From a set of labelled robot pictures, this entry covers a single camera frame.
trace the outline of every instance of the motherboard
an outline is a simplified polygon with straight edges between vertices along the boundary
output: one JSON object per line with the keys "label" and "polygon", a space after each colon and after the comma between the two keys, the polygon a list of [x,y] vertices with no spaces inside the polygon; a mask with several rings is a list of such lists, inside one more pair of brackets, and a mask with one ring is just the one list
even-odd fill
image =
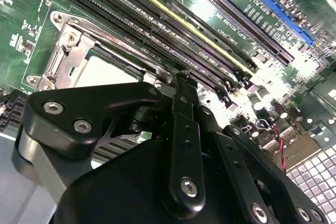
{"label": "motherboard", "polygon": [[0,0],[0,129],[19,126],[33,92],[163,89],[182,71],[221,127],[236,124],[271,155],[303,136],[329,148],[335,13],[336,0]]}

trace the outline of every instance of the yellow ram slot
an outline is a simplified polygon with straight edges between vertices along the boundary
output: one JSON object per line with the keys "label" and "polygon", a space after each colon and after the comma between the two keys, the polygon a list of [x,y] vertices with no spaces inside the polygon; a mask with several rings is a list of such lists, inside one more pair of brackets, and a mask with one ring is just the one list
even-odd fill
{"label": "yellow ram slot", "polygon": [[158,0],[150,0],[153,4],[158,6],[161,10],[165,11],[167,14],[169,14],[171,17],[175,18],[178,22],[183,24],[186,28],[188,28],[192,33],[198,35],[201,37],[205,42],[207,42],[209,45],[211,45],[213,48],[216,48],[219,52],[221,52],[227,59],[229,59],[232,63],[234,63],[236,66],[240,67],[241,70],[244,72],[249,73],[250,75],[254,76],[255,74],[246,68],[243,64],[241,64],[239,61],[237,61],[234,57],[232,57],[227,51],[223,50],[221,47],[216,45],[214,42],[212,42],[208,37],[206,37],[204,34],[202,34],[196,27],[194,27],[192,24],[186,22],[184,19],[182,19],[179,15],[168,9],[165,5],[161,4]]}

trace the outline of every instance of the red wire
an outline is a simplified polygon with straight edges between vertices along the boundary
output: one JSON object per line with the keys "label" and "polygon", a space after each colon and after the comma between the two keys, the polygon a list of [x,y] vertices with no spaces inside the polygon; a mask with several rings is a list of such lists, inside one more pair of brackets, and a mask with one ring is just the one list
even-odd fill
{"label": "red wire", "polygon": [[286,173],[286,158],[284,156],[284,142],[283,139],[280,137],[279,132],[277,131],[277,126],[275,124],[272,125],[272,129],[274,132],[274,136],[278,139],[279,144],[280,144],[280,153],[281,153],[281,168],[284,173]]}

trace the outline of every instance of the capacitor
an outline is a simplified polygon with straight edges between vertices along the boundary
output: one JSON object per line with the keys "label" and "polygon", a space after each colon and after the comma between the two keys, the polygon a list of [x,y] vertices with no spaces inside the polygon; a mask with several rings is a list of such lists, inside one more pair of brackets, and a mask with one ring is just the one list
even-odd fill
{"label": "capacitor", "polygon": [[267,89],[260,90],[259,95],[264,101],[270,102],[272,100],[272,96]]}
{"label": "capacitor", "polygon": [[250,126],[249,132],[252,137],[257,137],[259,136],[258,129],[255,127],[253,123],[249,123],[248,126]]}
{"label": "capacitor", "polygon": [[286,112],[286,110],[282,107],[281,104],[275,104],[274,105],[274,109],[275,111],[278,113],[278,115],[280,116],[280,118],[286,118],[288,116],[288,113]]}
{"label": "capacitor", "polygon": [[301,122],[303,120],[303,116],[297,108],[290,108],[289,115],[291,118],[293,118],[294,121]]}
{"label": "capacitor", "polygon": [[264,105],[261,102],[261,100],[259,99],[259,97],[252,97],[251,98],[251,103],[252,103],[253,109],[255,109],[255,110],[261,110],[264,107]]}

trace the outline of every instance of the green circuit board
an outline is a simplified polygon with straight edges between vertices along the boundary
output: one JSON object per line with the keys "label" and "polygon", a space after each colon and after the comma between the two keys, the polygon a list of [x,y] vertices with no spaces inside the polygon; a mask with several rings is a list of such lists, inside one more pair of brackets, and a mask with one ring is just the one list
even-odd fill
{"label": "green circuit board", "polygon": [[[165,0],[156,1],[165,5]],[[298,103],[302,94],[327,74],[334,64],[335,49],[332,47],[334,41],[332,35],[336,31],[336,16],[325,0],[295,0],[311,25],[318,26],[318,31],[315,33],[303,27],[316,41],[313,47],[307,46],[303,52],[300,49],[305,46],[305,42],[291,32],[261,1],[230,0],[294,55],[295,61],[287,67],[268,57],[252,39],[228,22],[206,0],[177,1],[216,30],[221,39],[239,48],[251,59],[257,52],[264,55],[268,60],[265,69],[270,70],[265,74],[272,73],[277,79],[271,84],[276,89],[286,88],[282,92],[285,94],[284,97],[282,93],[277,97],[281,102]],[[90,14],[68,0],[0,0],[0,2],[0,29],[3,31],[0,88],[5,92],[11,89],[34,92],[25,77],[28,74],[42,74],[59,35],[59,31],[50,21],[50,13],[60,10],[86,18],[90,18]],[[183,15],[175,10],[172,12],[183,19]],[[196,54],[199,53],[193,45],[190,45],[190,48]]]}

